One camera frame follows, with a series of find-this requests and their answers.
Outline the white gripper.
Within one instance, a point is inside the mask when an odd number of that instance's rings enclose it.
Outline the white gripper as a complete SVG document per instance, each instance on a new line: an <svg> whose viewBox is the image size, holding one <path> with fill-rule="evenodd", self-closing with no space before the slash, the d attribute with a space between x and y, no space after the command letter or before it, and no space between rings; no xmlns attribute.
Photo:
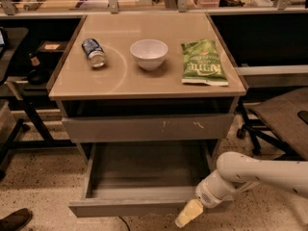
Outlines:
<svg viewBox="0 0 308 231"><path fill-rule="evenodd" d="M213 171L196 187L197 199L190 200L175 220L179 228L183 228L203 213L203 206L212 209L217 207L227 196L235 192L232 182L223 179L217 171Z"/></svg>

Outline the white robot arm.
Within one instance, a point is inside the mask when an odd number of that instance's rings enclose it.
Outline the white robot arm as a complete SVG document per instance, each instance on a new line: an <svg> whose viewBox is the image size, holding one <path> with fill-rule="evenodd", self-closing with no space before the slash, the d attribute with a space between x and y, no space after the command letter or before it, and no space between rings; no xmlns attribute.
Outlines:
<svg viewBox="0 0 308 231"><path fill-rule="evenodd" d="M218 157L216 169L197 185L195 199L180 212L175 220L176 226L183 228L205 208L215 208L227 197L257 184L275 186L307 198L308 163L257 160L238 152L225 152Z"/></svg>

